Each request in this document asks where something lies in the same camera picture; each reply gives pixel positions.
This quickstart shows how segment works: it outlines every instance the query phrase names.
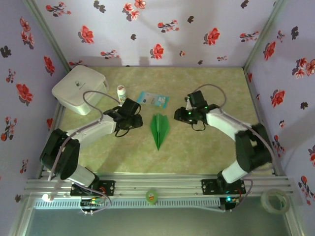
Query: white plastic container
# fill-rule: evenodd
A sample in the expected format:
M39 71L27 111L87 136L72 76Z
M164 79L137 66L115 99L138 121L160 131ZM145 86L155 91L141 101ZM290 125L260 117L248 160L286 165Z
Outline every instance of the white plastic container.
M52 89L52 94L66 108L80 114L88 114L92 108L83 100L83 93L95 90L107 93L109 85L105 76L86 66L78 65L73 68ZM95 106L103 97L99 93L87 93L86 100Z
M118 100L120 102L125 102L127 99L127 94L126 94L126 88L123 85L117 86L117 95L118 95Z

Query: roll of tape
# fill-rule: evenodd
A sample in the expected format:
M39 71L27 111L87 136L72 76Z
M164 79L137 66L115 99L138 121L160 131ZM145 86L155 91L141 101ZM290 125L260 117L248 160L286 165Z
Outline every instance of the roll of tape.
M276 199L278 208L272 205L271 198ZM272 214L285 214L290 209L290 200L287 194L279 189L269 189L261 195L261 204L264 209Z

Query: green paper airplane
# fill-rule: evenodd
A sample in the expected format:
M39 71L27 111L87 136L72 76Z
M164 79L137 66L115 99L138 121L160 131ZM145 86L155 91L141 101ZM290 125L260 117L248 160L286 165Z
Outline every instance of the green paper airplane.
M157 149L159 150L161 144L165 140L167 133L169 132L167 116L163 116L161 114L153 115L150 127L154 141L156 142Z

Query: small bottle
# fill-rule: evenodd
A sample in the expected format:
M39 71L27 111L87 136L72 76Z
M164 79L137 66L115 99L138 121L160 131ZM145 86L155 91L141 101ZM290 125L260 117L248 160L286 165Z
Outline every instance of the small bottle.
M117 95L118 95L118 100L120 102L125 102L126 101L127 95L126 95L125 86L119 85L117 87Z

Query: floral wallpaper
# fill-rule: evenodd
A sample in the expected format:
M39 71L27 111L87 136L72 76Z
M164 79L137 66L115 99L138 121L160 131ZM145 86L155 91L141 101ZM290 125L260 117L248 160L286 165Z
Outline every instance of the floral wallpaper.
M315 225L315 9L291 0L248 68L248 84L282 170L296 183L305 235Z
M3 1L0 14L0 235L9 235L26 180L35 178L65 75L22 1Z
M243 66L275 0L35 2L70 67Z

